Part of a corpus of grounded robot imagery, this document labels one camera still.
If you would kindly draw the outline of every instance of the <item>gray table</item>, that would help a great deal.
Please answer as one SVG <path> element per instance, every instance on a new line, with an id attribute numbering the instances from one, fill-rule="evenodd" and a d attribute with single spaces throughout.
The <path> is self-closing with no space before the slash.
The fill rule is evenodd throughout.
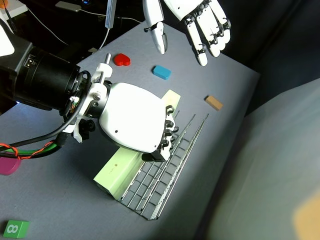
<path id="1" fill-rule="evenodd" d="M 166 26 L 168 51 L 157 52 L 142 23 L 79 65 L 94 72 L 107 52 L 124 53 L 131 66 L 113 63 L 112 82 L 143 87 L 159 97 L 168 89 L 181 95 L 176 122 L 185 126 L 196 114 L 194 132 L 209 113 L 174 192 L 159 220 L 147 221 L 101 191 L 93 178 L 117 147 L 97 130 L 90 140 L 66 146 L 45 158 L 24 160 L 17 172 L 0 175 L 0 230 L 7 220 L 30 221 L 26 239 L 190 239 L 201 221 L 226 157 L 243 120 L 259 75 L 225 55 L 208 56 L 200 66 L 184 34 Z M 161 65 L 172 70 L 169 80 L 152 74 Z M 214 110 L 207 95 L 224 107 Z M 0 142 L 42 135 L 61 124 L 57 111 L 18 104 L 0 116 Z"/>

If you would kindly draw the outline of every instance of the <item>red heart-shaped block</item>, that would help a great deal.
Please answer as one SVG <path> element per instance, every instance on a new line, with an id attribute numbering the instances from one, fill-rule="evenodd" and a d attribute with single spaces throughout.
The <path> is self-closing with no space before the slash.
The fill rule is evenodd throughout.
<path id="1" fill-rule="evenodd" d="M 113 59 L 114 64 L 117 66 L 129 66 L 130 65 L 130 58 L 123 53 L 119 53 L 117 56 Z"/>

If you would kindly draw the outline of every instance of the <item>black cylinder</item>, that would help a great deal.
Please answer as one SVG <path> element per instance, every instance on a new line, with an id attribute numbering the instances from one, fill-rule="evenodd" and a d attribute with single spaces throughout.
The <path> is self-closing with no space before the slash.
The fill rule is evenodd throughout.
<path id="1" fill-rule="evenodd" d="M 13 97 L 37 108 L 61 111 L 72 94 L 79 69 L 35 47 L 22 63 L 13 83 Z"/>

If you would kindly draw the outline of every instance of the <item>blue block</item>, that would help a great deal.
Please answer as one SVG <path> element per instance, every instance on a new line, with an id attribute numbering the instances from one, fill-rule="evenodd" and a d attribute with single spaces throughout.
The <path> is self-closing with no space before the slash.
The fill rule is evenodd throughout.
<path id="1" fill-rule="evenodd" d="M 169 69 L 159 65 L 155 66 L 152 72 L 154 75 L 164 80 L 168 80 L 171 75 L 171 71 Z"/>

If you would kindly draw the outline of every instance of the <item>number 8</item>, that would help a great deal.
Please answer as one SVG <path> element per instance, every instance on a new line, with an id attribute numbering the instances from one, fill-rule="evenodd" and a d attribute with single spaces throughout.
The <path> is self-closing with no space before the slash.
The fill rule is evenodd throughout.
<path id="1" fill-rule="evenodd" d="M 18 225 L 10 224 L 6 230 L 8 234 L 15 234 L 18 231 Z"/>

